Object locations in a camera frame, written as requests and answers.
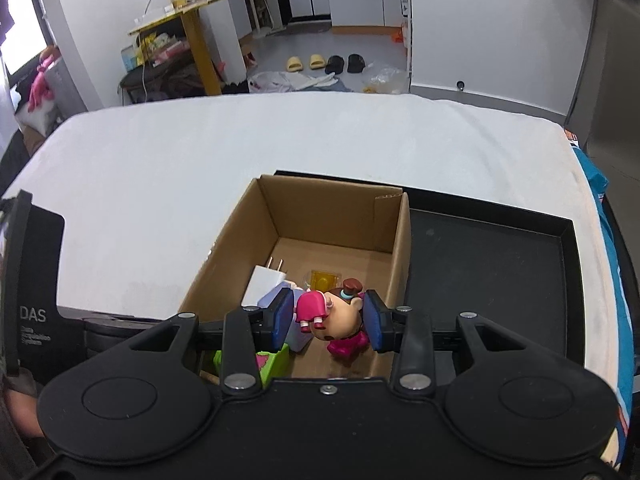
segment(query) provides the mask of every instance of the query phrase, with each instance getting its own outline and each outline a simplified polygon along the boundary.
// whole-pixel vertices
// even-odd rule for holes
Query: brown hat
[[[347,278],[342,282],[342,290],[349,296],[355,296],[362,292],[362,283],[355,278]]]

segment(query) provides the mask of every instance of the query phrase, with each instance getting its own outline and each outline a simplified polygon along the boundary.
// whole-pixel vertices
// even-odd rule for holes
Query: yellow slipper
[[[313,54],[311,59],[309,60],[309,68],[311,70],[318,70],[319,68],[324,68],[326,66],[326,61],[324,57],[320,56],[320,54]]]
[[[287,72],[300,72],[304,67],[297,56],[290,57],[287,61]]]

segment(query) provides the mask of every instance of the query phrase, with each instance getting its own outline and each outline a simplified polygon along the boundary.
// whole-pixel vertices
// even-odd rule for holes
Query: floor
[[[366,64],[373,61],[387,63],[396,68],[406,70],[406,54],[402,43],[395,43],[390,36],[368,36],[363,34],[346,35],[334,34],[331,30],[323,32],[304,32],[292,34],[274,34],[261,40],[254,40],[254,56],[258,66],[251,69],[249,77],[259,72],[280,72],[286,70],[287,60],[291,56],[298,56],[305,65],[303,74],[319,76],[323,70],[310,70],[309,58],[312,54],[320,54],[325,60],[331,56],[341,56],[344,59],[344,72],[338,76],[344,85],[361,92],[364,87],[362,74],[347,73],[347,63],[350,54],[360,54]]]

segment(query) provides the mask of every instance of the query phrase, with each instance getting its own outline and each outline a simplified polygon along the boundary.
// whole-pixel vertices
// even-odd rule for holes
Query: cardboard box
[[[398,187],[263,175],[249,184],[180,308],[201,321],[223,319],[240,305],[256,265],[284,261],[299,285],[312,269],[357,278],[387,306],[404,298],[411,251],[406,193]],[[299,378],[388,376],[392,355],[371,348],[352,363],[335,360],[312,339],[292,359]]]

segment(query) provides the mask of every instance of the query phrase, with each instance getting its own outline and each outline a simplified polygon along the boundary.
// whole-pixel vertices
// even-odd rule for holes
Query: pink toy figure
[[[31,83],[29,106],[27,108],[29,113],[38,108],[42,104],[43,99],[52,100],[54,98],[53,92],[51,91],[51,88],[49,88],[47,80],[44,78],[44,73],[47,71],[49,65],[59,57],[60,51],[58,49],[54,49],[53,51],[50,51],[49,56],[42,60],[42,64],[38,67],[38,75],[33,80],[33,83]]]
[[[355,278],[347,278],[342,286],[324,294],[331,303],[331,312],[324,320],[324,330],[312,330],[318,339],[329,341],[326,349],[337,358],[350,360],[369,345],[369,338],[362,329],[362,284]]]
[[[322,292],[310,290],[298,298],[296,307],[296,322],[300,323],[300,332],[310,333],[310,322],[316,330],[324,330],[324,320],[328,316],[328,309],[332,305]]]

